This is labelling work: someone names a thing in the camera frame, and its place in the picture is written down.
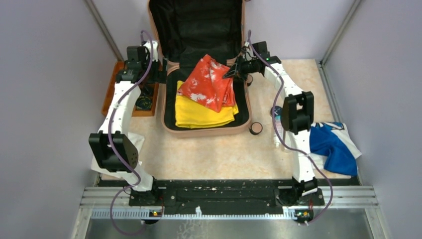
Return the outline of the red white cloth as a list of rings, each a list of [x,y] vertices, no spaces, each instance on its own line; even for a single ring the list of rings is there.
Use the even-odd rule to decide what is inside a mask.
[[[236,105],[233,78],[225,78],[229,67],[210,55],[203,56],[188,78],[178,88],[178,94],[219,113],[223,107]]]

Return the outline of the yellow cloth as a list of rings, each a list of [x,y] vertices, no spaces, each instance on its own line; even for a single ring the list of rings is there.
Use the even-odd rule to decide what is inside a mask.
[[[234,121],[234,117],[239,113],[237,105],[222,107],[220,112],[216,112],[201,104],[202,101],[210,101],[216,96],[216,91],[210,81],[200,82],[193,88],[193,84],[178,81],[177,89],[190,90],[193,98],[189,98],[179,93],[176,94],[175,102],[175,125],[181,128],[211,128],[223,126]]]

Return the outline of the pink suitcase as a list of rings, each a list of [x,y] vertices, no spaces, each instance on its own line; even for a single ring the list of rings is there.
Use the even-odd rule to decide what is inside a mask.
[[[176,126],[177,82],[184,81],[200,58],[210,55],[230,66],[244,45],[244,1],[242,0],[151,0],[151,28],[165,59],[161,122],[177,138],[239,134],[249,129],[252,110],[247,84],[233,84],[239,113],[223,126],[188,129]]]

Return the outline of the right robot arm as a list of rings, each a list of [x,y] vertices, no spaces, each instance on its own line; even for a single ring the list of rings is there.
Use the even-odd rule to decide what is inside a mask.
[[[234,64],[224,77],[245,80],[251,73],[261,73],[277,89],[272,118],[276,145],[293,154],[293,176],[290,189],[282,189],[276,199],[282,206],[305,205],[318,191],[311,158],[310,134],[314,122],[314,95],[301,89],[284,69],[281,60],[268,51],[258,52],[266,42],[245,42]]]

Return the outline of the white cloth under left arm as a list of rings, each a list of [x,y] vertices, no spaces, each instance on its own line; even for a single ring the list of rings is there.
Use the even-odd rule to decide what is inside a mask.
[[[133,170],[140,172],[139,153],[145,138],[132,132],[128,134],[116,132],[112,135],[112,139],[124,161]],[[89,145],[94,155],[91,161],[93,171],[131,183],[137,182],[136,175],[119,160],[113,151],[107,134],[102,131],[90,134]]]

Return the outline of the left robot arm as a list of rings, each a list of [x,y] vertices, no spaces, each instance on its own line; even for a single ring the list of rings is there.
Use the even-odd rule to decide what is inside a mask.
[[[156,179],[139,160],[145,141],[130,133],[129,125],[135,103],[141,95],[140,80],[159,67],[157,42],[127,48],[128,60],[116,65],[111,103],[99,130],[89,136],[93,152],[91,169],[103,176],[124,180],[129,185],[130,204],[153,206],[162,202]]]

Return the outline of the wooden compartment tray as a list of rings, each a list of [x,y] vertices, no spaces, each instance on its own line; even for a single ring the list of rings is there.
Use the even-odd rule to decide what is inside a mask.
[[[118,73],[119,70],[124,68],[124,62],[123,61],[117,61],[114,65],[113,73],[110,79],[110,82],[108,84],[107,92],[105,95],[105,99],[103,102],[103,106],[101,109],[101,113],[103,116],[106,116],[108,114],[108,109],[111,105],[113,96],[114,96],[114,84],[115,84],[115,76]],[[143,86],[149,86],[153,90],[153,95],[150,98],[152,100],[152,105],[149,110],[138,110],[135,106],[133,108],[132,116],[133,117],[153,117],[155,116],[156,112],[156,105],[157,105],[157,99],[159,96],[159,83],[149,84],[149,83],[142,83]]]

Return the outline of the rolled yellow green tie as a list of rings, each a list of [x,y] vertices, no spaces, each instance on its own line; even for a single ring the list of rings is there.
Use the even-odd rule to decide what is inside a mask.
[[[135,102],[137,111],[150,111],[152,109],[152,98],[148,96],[140,96]]]

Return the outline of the black round jar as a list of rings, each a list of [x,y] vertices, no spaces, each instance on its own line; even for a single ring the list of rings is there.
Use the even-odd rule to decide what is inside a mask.
[[[273,106],[270,109],[270,116],[272,117],[279,117],[282,114],[282,107],[281,106]]]

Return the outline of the blue white shirt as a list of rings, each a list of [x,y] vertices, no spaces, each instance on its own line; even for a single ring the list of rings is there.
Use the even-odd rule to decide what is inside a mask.
[[[310,150],[317,166],[326,171],[356,177],[356,160],[362,155],[350,138],[346,124],[316,122],[311,126]]]

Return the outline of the aluminium rail frame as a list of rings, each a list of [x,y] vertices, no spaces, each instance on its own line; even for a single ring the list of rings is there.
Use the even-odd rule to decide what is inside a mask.
[[[87,187],[72,237],[83,238],[95,216],[150,221],[285,219],[308,224],[341,209],[364,209],[372,235],[390,236],[371,186],[319,185],[315,193],[295,198],[292,186],[283,180],[160,180],[151,197],[124,190],[120,182]]]

